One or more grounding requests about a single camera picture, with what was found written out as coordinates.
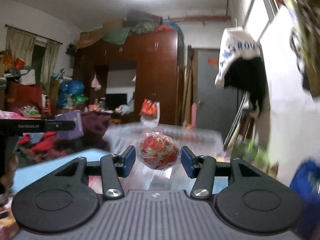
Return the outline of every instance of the purple box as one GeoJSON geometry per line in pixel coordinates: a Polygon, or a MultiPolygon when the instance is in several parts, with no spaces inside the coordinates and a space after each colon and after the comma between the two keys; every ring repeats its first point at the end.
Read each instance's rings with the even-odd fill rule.
{"type": "Polygon", "coordinates": [[[59,139],[73,140],[83,136],[83,127],[80,110],[75,110],[69,113],[56,115],[55,120],[74,121],[76,123],[76,127],[73,131],[58,131],[59,139]]]}

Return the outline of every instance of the wooden wardrobe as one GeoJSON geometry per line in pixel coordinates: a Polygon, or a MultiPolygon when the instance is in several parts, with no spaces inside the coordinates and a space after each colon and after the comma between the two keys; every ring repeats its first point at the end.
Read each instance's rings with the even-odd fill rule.
{"type": "Polygon", "coordinates": [[[160,102],[160,123],[181,125],[183,97],[183,49],[178,32],[132,34],[124,45],[103,40],[79,49],[73,79],[84,83],[85,95],[92,104],[105,96],[109,70],[136,68],[135,120],[139,121],[145,98],[160,102]],[[91,82],[96,74],[101,90],[95,92],[91,82]]]}

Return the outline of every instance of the gray door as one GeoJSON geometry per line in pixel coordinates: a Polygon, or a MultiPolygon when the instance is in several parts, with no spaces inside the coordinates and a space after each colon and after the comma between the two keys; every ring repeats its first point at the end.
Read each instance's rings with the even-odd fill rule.
{"type": "Polygon", "coordinates": [[[196,127],[218,131],[225,140],[236,117],[237,89],[215,87],[214,81],[219,70],[217,65],[211,63],[218,59],[218,49],[198,50],[196,127]]]}

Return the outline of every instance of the green cloth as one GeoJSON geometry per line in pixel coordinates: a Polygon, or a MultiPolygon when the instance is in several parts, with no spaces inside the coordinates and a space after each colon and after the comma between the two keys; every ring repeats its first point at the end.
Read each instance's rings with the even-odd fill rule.
{"type": "Polygon", "coordinates": [[[102,39],[112,44],[123,45],[130,31],[131,31],[131,27],[121,28],[111,33],[108,33],[102,39]]]}
{"type": "Polygon", "coordinates": [[[132,27],[131,31],[137,34],[144,34],[144,33],[156,31],[157,27],[159,27],[159,23],[141,22],[141,23],[138,23],[135,27],[132,27]]]}
{"type": "Polygon", "coordinates": [[[108,33],[102,39],[112,44],[123,45],[130,33],[144,34],[154,32],[159,27],[159,23],[154,22],[141,22],[135,27],[126,27],[108,33]]]}

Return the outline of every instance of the television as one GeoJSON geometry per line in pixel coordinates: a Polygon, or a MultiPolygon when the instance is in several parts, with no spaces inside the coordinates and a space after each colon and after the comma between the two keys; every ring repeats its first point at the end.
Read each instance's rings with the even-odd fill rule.
{"type": "Polygon", "coordinates": [[[126,105],[128,100],[127,94],[106,94],[106,110],[115,110],[120,105],[126,105]]]}

